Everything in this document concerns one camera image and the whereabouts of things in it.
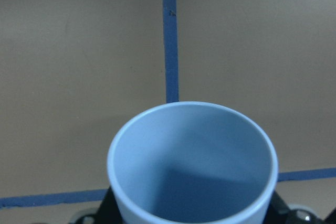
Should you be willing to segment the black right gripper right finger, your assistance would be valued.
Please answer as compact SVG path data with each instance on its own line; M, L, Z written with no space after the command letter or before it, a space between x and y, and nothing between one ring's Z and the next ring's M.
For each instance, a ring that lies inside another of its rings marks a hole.
M289 215L290 208L275 191L271 197L263 224L284 224Z

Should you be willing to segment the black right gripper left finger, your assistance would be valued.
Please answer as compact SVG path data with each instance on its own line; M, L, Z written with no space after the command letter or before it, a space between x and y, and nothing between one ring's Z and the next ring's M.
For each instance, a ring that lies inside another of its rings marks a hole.
M116 199L111 187L108 188L103 201L96 212L96 223L98 224L120 224L123 223Z

